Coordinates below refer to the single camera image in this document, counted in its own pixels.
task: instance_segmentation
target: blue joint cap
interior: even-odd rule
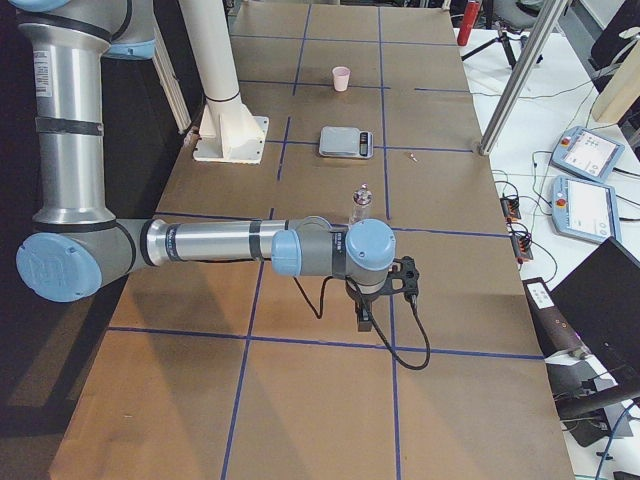
[[[393,230],[374,218],[354,224],[347,233],[346,242],[351,260],[365,270],[386,270],[396,255]]]
[[[117,60],[149,60],[156,52],[156,39],[138,43],[114,43],[103,55]]]
[[[63,7],[71,0],[9,0],[9,3],[26,12],[49,12]]]
[[[271,266],[279,275],[297,277],[302,271],[302,248],[294,230],[280,230],[271,240]]]
[[[93,256],[78,242],[56,233],[36,233],[16,254],[18,273],[41,297],[73,302],[93,295],[102,272]]]

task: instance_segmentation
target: label sticker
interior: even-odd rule
[[[543,308],[553,307],[553,300],[551,300],[551,297],[541,283],[530,283],[527,285],[527,288],[531,293],[533,301],[536,302],[536,305],[540,310]]]
[[[33,52],[33,70],[36,80],[36,97],[51,97],[51,60],[49,52],[36,50]]]

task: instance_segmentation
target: glass bottle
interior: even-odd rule
[[[373,194],[366,183],[353,192],[353,207],[349,217],[349,226],[371,216],[371,200]]]

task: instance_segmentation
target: black monitor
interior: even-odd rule
[[[560,418],[576,418],[628,399],[638,403],[638,259],[614,238],[609,238],[551,291],[551,298],[618,384],[611,388],[597,389],[599,391],[591,395],[560,398],[556,403]]]

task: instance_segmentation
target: metal frame pole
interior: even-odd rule
[[[538,61],[551,30],[566,6],[566,0],[548,0],[544,3],[527,45],[520,55],[509,81],[504,88],[500,101],[478,146],[481,155],[489,155],[502,131],[509,114],[518,100],[529,73]]]

